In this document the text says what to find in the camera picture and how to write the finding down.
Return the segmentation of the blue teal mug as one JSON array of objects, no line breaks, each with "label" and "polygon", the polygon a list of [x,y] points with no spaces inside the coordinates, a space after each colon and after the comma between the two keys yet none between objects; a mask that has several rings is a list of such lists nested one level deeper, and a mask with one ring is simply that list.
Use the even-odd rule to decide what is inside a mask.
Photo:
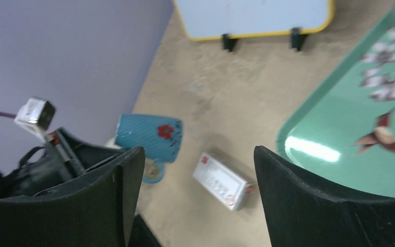
[{"label": "blue teal mug", "polygon": [[183,122],[180,119],[147,114],[123,114],[118,119],[114,144],[130,150],[141,146],[146,158],[155,165],[155,178],[143,176],[149,184],[160,182],[165,175],[165,163],[177,159],[183,139]]}]

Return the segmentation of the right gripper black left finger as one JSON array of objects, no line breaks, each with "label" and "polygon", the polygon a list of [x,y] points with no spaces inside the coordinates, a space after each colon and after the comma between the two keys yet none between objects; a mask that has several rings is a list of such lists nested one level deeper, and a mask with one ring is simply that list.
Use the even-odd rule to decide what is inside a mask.
[{"label": "right gripper black left finger", "polygon": [[0,199],[0,246],[133,246],[145,159],[136,147],[36,196]]}]

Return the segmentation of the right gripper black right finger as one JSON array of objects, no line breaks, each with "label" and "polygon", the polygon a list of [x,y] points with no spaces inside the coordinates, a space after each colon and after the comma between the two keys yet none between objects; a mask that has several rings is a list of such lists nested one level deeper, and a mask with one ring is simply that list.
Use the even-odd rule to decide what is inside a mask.
[{"label": "right gripper black right finger", "polygon": [[395,246],[395,198],[352,189],[254,149],[272,246]]}]

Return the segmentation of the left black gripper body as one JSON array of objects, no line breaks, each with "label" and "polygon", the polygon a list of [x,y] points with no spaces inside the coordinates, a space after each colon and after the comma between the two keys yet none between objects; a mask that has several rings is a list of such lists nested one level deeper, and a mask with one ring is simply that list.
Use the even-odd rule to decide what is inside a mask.
[{"label": "left black gripper body", "polygon": [[46,136],[46,143],[30,149],[8,175],[0,172],[0,199],[34,196],[106,165],[125,151],[84,142],[63,128]]}]

